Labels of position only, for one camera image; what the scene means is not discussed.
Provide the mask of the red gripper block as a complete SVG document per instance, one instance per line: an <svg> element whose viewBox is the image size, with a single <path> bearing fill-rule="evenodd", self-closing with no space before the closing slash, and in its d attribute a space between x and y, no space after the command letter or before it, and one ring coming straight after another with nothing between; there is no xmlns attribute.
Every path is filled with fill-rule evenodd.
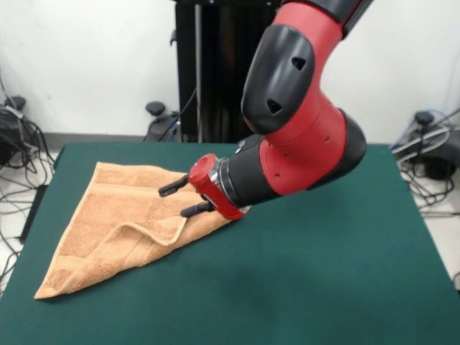
<svg viewBox="0 0 460 345"><path fill-rule="evenodd" d="M223 182L219 175L222 163L223 160L217 158L215 154L202 156L192 166L189 174L161 187L158 190L159 196L168 197L177 193L189 183L195 188L195 191L202 197L204 202L181 210L180 215L183 218L191 218L201 213L217 211L225 219L241 219L249 212L251 206L238 208L225 194Z"/></svg>

